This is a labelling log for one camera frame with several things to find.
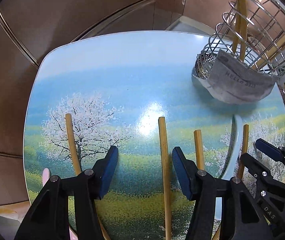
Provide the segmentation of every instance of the cherry blossom tree painting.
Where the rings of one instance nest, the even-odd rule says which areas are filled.
[[[130,138],[130,126],[115,127],[110,125],[110,121],[122,111],[122,107],[109,107],[109,103],[99,94],[84,97],[77,93],[62,98],[56,108],[48,110],[48,119],[42,126],[42,144],[48,157],[71,160],[65,119],[67,113],[72,116],[80,167],[85,158],[105,154],[111,145],[120,147]]]

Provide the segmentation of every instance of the chopstick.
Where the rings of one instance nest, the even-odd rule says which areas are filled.
[[[194,131],[197,168],[204,170],[204,148],[202,143],[201,130]]]
[[[170,164],[168,155],[168,141],[165,118],[159,117],[159,137],[161,150],[161,164],[163,171],[164,182],[164,216],[165,216],[165,230],[166,240],[171,239],[171,207],[170,207]]]
[[[243,16],[247,17],[247,5],[246,0],[237,0],[237,10]],[[236,25],[235,31],[241,34],[241,37],[244,41],[240,41],[240,59],[244,61],[245,53],[246,53],[246,43],[247,41],[247,20],[241,17],[238,13],[236,15]],[[236,54],[237,46],[238,46],[238,37],[235,35],[232,42],[232,51]]]
[[[78,155],[77,155],[75,135],[74,135],[74,129],[72,127],[71,114],[66,114],[65,118],[66,118],[67,137],[68,137],[68,143],[69,143],[72,165],[74,167],[76,175],[79,175],[81,173],[81,167],[80,167],[80,163],[79,163],[79,159],[78,159]],[[99,217],[98,217],[98,221],[100,224],[102,235],[105,238],[105,240],[111,240],[106,229],[104,228],[103,224],[101,223]]]
[[[280,40],[276,43],[276,45],[280,50],[285,49],[285,35],[283,35],[280,38]],[[267,65],[265,60],[270,61],[274,59],[278,54],[279,54],[279,50],[275,46],[273,46],[270,50],[266,52],[266,55],[263,55],[262,58],[257,61],[256,63],[257,69],[259,70],[263,68],[265,65]]]
[[[243,133],[243,145],[241,149],[241,154],[248,152],[248,140],[249,140],[249,125],[244,125],[244,133]],[[244,176],[244,164],[240,162],[237,177],[242,179]]]

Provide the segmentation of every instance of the floor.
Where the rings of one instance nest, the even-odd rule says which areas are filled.
[[[190,26],[186,23],[183,22],[179,22],[175,27],[173,27],[171,29],[171,31],[174,32],[184,32],[184,33],[195,33],[195,34],[200,34],[200,35],[208,35],[207,33],[205,33],[202,30],[199,30],[193,26]]]
[[[5,240],[13,240],[20,226],[18,220],[4,218],[0,216],[0,234]]]

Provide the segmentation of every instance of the wire basket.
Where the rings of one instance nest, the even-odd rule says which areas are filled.
[[[273,13],[266,10],[269,3],[274,5]],[[237,2],[229,2],[231,10],[222,14],[223,22],[216,25],[216,32],[209,37],[208,44],[197,56],[195,63],[196,75],[207,79],[213,67],[217,53],[223,50],[232,54],[248,68],[269,75],[285,74],[285,30],[276,19],[281,11],[275,0],[246,0],[247,16],[237,10]],[[235,31],[236,15],[247,21],[247,37]],[[232,51],[232,39],[236,35],[240,42],[245,43],[245,57],[240,59],[240,46]]]

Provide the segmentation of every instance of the painted table top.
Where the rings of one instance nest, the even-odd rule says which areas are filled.
[[[285,145],[285,108],[277,87],[255,104],[217,101],[191,82],[197,54],[208,37],[142,31],[98,36],[59,47],[39,69],[30,96],[24,134],[29,198],[40,191],[49,168],[62,178],[75,175],[64,115],[71,113],[82,169],[118,145],[119,160],[108,194],[97,201],[111,239],[163,239],[164,197],[158,117],[165,116],[168,147],[180,146],[195,160],[193,131],[202,130],[205,169],[221,177],[229,161],[232,117],[249,124],[248,152],[285,181],[285,169],[255,151],[263,138]],[[254,189],[245,172],[244,182]],[[194,203],[180,191],[172,170],[172,239],[184,239]],[[74,226],[73,200],[69,203]]]

